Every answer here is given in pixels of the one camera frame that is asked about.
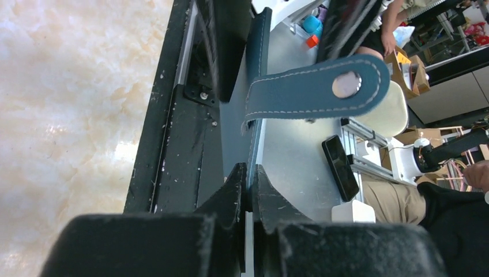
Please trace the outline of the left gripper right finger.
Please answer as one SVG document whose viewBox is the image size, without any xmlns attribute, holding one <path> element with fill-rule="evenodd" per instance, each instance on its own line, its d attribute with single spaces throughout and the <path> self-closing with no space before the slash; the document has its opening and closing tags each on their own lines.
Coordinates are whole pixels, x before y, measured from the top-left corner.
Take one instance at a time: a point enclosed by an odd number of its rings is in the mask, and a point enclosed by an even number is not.
<svg viewBox="0 0 489 277">
<path fill-rule="evenodd" d="M 257 165 L 252 185 L 255 276 L 446 276 L 427 232 L 403 224 L 315 222 Z"/>
</svg>

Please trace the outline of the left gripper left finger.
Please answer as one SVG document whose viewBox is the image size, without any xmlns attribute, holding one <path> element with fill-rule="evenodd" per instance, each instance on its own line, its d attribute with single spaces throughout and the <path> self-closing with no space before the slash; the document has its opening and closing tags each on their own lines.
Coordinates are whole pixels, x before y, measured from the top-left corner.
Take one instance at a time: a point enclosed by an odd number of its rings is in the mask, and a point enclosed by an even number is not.
<svg viewBox="0 0 489 277">
<path fill-rule="evenodd" d="M 71 220 L 42 276 L 238 276 L 244 269 L 238 163 L 198 209 L 175 214 L 89 214 Z"/>
</svg>

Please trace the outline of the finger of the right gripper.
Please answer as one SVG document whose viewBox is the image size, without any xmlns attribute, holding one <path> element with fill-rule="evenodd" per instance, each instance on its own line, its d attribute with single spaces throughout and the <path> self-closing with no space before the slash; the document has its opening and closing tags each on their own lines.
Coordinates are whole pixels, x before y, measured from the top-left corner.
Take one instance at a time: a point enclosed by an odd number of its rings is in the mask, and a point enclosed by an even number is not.
<svg viewBox="0 0 489 277">
<path fill-rule="evenodd" d="M 382 0 L 331 0 L 316 62 L 352 55 L 379 16 Z"/>
<path fill-rule="evenodd" d="M 206 30 L 213 88 L 219 101 L 231 100 L 251 26 L 251 1 L 206 1 Z"/>
</svg>

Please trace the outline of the blue leather card holder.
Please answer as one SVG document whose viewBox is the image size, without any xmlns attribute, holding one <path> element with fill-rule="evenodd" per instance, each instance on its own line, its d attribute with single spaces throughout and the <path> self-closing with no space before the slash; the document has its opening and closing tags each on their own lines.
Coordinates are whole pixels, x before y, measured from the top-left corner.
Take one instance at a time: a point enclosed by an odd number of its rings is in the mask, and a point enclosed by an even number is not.
<svg viewBox="0 0 489 277">
<path fill-rule="evenodd" d="M 370 55 L 316 62 L 316 49 L 265 8 L 251 32 L 230 102 L 220 106 L 225 174 L 245 163 L 265 169 L 279 190 L 331 189 L 321 143 L 340 134 L 340 119 L 377 107 L 387 95 L 386 65 Z"/>
</svg>

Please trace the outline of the black smartphone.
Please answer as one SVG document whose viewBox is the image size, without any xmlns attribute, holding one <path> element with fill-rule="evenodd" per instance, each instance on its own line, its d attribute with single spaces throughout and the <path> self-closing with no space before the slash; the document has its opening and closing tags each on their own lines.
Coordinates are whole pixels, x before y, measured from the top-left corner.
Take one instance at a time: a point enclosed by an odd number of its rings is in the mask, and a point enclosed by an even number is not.
<svg viewBox="0 0 489 277">
<path fill-rule="evenodd" d="M 359 193 L 360 187 L 339 136 L 334 135 L 323 141 L 322 149 L 342 200 L 345 202 L 353 200 Z"/>
</svg>

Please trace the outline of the person in beige clothes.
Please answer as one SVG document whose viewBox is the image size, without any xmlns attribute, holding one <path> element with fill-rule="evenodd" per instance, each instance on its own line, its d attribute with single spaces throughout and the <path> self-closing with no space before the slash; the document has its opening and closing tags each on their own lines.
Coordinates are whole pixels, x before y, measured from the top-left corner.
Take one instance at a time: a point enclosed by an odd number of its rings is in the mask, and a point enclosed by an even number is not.
<svg viewBox="0 0 489 277">
<path fill-rule="evenodd" d="M 378 223 L 426 229 L 449 276 L 488 276 L 488 161 L 467 167 L 463 175 L 477 191 L 364 180 L 364 202 L 373 207 Z"/>
</svg>

